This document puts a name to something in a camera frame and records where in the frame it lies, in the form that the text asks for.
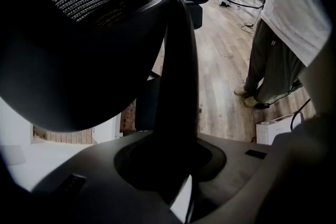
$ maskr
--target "white box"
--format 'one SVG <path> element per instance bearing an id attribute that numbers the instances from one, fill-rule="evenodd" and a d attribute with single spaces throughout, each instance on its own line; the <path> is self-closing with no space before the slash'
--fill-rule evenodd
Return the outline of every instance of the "white box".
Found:
<path id="1" fill-rule="evenodd" d="M 290 123 L 292 118 L 293 114 L 257 124 L 257 143 L 271 145 L 278 134 L 290 133 Z M 302 113 L 299 113 L 294 119 L 293 129 L 300 124 L 301 121 L 303 121 L 303 115 Z"/>

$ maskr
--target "wooden floor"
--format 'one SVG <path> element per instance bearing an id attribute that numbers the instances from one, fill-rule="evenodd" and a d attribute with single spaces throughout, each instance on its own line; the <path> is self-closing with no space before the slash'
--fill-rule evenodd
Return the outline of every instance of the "wooden floor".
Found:
<path id="1" fill-rule="evenodd" d="M 260 0 L 242 0 L 242 4 L 260 6 Z M 247 108 L 233 90 L 244 83 L 253 34 L 240 28 L 244 22 L 255 22 L 259 9 L 219 7 L 217 0 L 202 5 L 203 26 L 195 31 L 199 67 L 199 131 L 213 136 L 250 142 L 256 136 L 256 123 L 294 113 L 309 99 L 304 88 L 290 94 L 269 109 Z M 162 47 L 153 70 L 161 73 L 164 57 Z M 310 102 L 305 118 L 314 115 Z"/>

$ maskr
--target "person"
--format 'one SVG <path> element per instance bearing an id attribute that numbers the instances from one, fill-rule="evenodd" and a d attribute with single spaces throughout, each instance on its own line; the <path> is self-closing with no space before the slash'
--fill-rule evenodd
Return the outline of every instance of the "person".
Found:
<path id="1" fill-rule="evenodd" d="M 266 0 L 253 38 L 246 82 L 234 93 L 247 97 L 244 103 L 249 107 L 288 93 L 326 43 L 331 29 L 320 0 Z"/>

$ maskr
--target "black cord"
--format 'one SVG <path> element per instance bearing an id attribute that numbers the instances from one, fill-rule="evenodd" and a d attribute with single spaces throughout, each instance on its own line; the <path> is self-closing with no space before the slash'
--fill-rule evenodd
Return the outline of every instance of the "black cord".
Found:
<path id="1" fill-rule="evenodd" d="M 231 3 L 233 3 L 233 4 L 236 4 L 236 5 L 238 5 L 238 6 L 243 6 L 243 7 L 248 7 L 248 8 L 255 8 L 255 9 L 260 9 L 260 8 L 262 8 L 262 7 L 264 6 L 264 4 L 262 4 L 260 7 L 253 7 L 253 6 L 247 6 L 247 5 L 243 5 L 243 4 L 238 4 L 238 3 L 233 2 L 233 1 L 231 1 L 231 0 L 227 0 L 227 1 L 229 1 L 229 2 L 231 2 Z"/>
<path id="2" fill-rule="evenodd" d="M 306 103 L 303 104 L 302 107 L 299 108 L 299 110 L 297 112 L 294 113 L 293 115 L 293 118 L 292 118 L 292 121 L 290 123 L 290 130 L 293 131 L 293 122 L 294 122 L 294 119 L 296 118 L 296 116 L 300 113 L 300 111 L 310 102 L 310 98 L 307 100 Z"/>
<path id="3" fill-rule="evenodd" d="M 256 21 L 255 21 L 253 24 L 248 25 L 247 23 L 244 23 L 244 25 L 241 27 L 241 30 L 243 30 L 244 32 L 249 33 L 249 34 L 254 34 L 254 32 L 252 33 L 252 32 L 249 32 L 249 31 L 244 30 L 243 27 L 244 27 L 244 26 L 246 26 L 246 27 L 250 27 L 250 28 L 253 27 L 253 25 L 255 25 L 255 24 L 257 23 L 257 20 L 258 20 L 258 18 L 259 18 L 260 12 L 261 12 L 261 10 L 259 11 L 258 16 L 257 16 L 257 18 L 256 18 Z"/>
<path id="4" fill-rule="evenodd" d="M 269 105 L 272 105 L 272 104 L 274 104 L 275 102 L 278 102 L 280 99 L 287 97 L 287 96 L 290 95 L 292 92 L 294 92 L 294 91 L 289 91 L 286 95 L 284 95 L 283 97 L 280 97 L 279 99 L 275 100 L 273 103 L 271 103 L 271 104 L 269 104 Z"/>
<path id="5" fill-rule="evenodd" d="M 254 32 L 252 33 L 252 32 L 249 32 L 249 31 L 244 30 L 244 29 L 243 29 L 244 26 L 247 26 L 247 25 L 243 25 L 243 26 L 241 27 L 241 30 L 243 30 L 243 31 L 246 32 L 246 33 L 252 34 L 252 35 L 254 34 Z"/>

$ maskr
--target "gray pants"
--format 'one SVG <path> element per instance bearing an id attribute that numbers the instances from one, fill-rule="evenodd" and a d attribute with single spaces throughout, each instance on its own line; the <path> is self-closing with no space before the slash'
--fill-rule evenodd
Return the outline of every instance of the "gray pants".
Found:
<path id="1" fill-rule="evenodd" d="M 287 93 L 304 68 L 299 58 L 261 19 L 253 38 L 245 90 L 265 103 Z M 257 89 L 262 78 L 264 81 Z"/>

